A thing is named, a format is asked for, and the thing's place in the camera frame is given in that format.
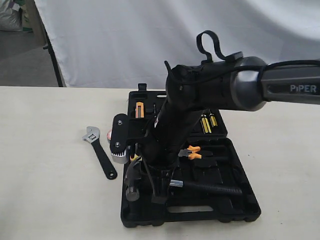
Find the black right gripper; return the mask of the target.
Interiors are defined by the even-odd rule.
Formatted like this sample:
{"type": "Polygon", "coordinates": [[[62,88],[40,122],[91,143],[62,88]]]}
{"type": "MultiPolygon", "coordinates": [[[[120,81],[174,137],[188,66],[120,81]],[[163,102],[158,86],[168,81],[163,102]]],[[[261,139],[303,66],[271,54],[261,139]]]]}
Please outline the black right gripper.
{"type": "Polygon", "coordinates": [[[200,105],[194,97],[184,100],[165,99],[146,130],[141,145],[140,189],[151,202],[164,205],[169,198],[172,171],[178,165],[178,153],[200,119],[200,105]]]}

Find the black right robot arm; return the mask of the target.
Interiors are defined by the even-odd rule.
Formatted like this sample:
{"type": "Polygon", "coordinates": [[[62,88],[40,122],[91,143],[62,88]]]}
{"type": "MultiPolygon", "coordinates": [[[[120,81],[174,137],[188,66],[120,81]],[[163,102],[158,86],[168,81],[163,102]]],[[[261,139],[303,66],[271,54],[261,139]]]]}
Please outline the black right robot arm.
{"type": "Polygon", "coordinates": [[[180,149],[207,109],[255,112],[267,102],[320,102],[319,60],[267,64],[250,56],[166,69],[166,98],[147,122],[140,147],[157,172],[173,172],[180,149]]]}

